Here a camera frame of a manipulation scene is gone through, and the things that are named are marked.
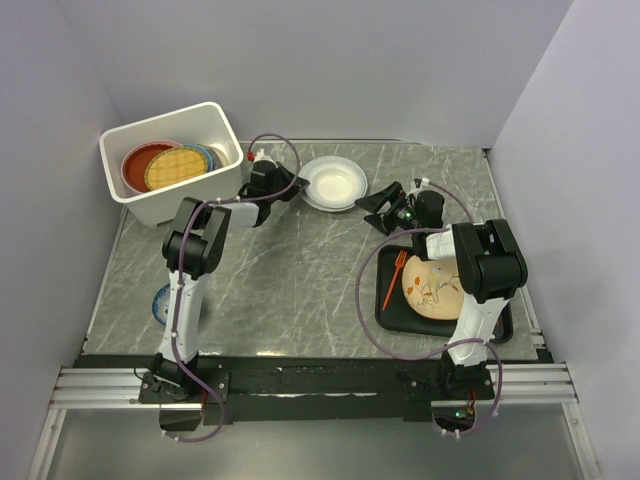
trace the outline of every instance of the white plate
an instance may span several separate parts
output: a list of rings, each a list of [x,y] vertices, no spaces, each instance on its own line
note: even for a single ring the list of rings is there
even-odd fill
[[[309,180],[305,193],[317,205],[330,209],[351,208],[367,192],[362,169],[344,157],[330,155],[307,163],[300,176]]]
[[[317,210],[320,210],[320,211],[322,211],[322,212],[338,213],[338,212],[344,212],[344,211],[346,211],[346,210],[350,210],[350,209],[352,209],[353,207],[355,207],[355,204],[354,204],[354,205],[349,205],[349,206],[347,206],[347,207],[342,207],[342,208],[331,208],[331,207],[325,207],[324,205],[320,205],[319,203],[314,202],[313,200],[311,200],[311,199],[309,198],[309,196],[308,196],[308,195],[306,195],[304,192],[302,192],[302,193],[300,194],[300,196],[302,197],[302,199],[303,199],[305,202],[307,202],[307,203],[308,203],[309,205],[311,205],[313,208],[315,208],[315,209],[317,209]]]

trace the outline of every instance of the orange fork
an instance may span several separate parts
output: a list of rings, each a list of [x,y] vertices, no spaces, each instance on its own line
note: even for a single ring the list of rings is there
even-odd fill
[[[406,250],[400,250],[400,252],[398,252],[398,256],[396,257],[396,271],[393,274],[393,280],[391,280],[391,285],[389,285],[389,291],[387,292],[387,296],[384,299],[384,304],[382,305],[382,309],[386,310],[387,305],[389,304],[389,299],[391,298],[391,292],[393,292],[393,287],[396,284],[396,279],[398,278],[398,273],[400,272],[400,269],[402,269],[404,267],[404,264],[407,263],[407,251]]]

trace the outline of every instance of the blue plate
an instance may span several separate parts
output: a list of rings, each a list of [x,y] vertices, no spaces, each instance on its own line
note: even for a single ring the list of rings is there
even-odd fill
[[[185,143],[183,146],[195,148],[199,152],[201,152],[207,159],[207,172],[213,172],[216,168],[220,167],[220,159],[216,152],[211,148],[207,148],[204,145],[199,145],[197,143]]]
[[[160,325],[167,324],[167,318],[169,317],[170,293],[171,285],[167,283],[164,287],[158,290],[158,293],[153,297],[153,302],[151,303],[151,312]]]

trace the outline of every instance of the marble surface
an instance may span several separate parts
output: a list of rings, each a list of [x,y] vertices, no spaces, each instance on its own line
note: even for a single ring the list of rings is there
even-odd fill
[[[281,144],[262,144],[275,159],[293,168],[293,154]],[[405,144],[298,145],[303,162],[337,154],[357,162],[369,192],[394,180],[408,186],[427,176],[459,194],[476,219],[500,216],[485,159],[479,149]],[[383,356],[367,340],[355,315],[355,275],[367,253],[384,236],[362,220],[364,211],[329,214],[301,198],[273,206],[260,228],[228,236],[222,261],[209,282],[200,321],[205,355],[287,355],[308,357]],[[445,223],[462,221],[452,200]],[[148,228],[127,214],[85,354],[154,354],[163,327],[151,314],[155,293],[168,283],[161,245],[167,226]],[[389,332],[373,317],[375,260],[361,286],[362,308],[378,341],[402,353],[428,352],[442,337]],[[536,359],[520,293],[512,301],[514,336],[498,345],[507,360]]]

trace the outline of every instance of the white wall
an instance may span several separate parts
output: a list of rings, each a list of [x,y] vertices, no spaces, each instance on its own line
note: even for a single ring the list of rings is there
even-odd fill
[[[24,478],[86,332],[119,209],[99,163],[120,123],[53,1],[0,3],[0,464]]]
[[[640,469],[639,18],[576,1],[490,156],[607,479]]]
[[[570,0],[58,0],[125,121],[493,145]]]

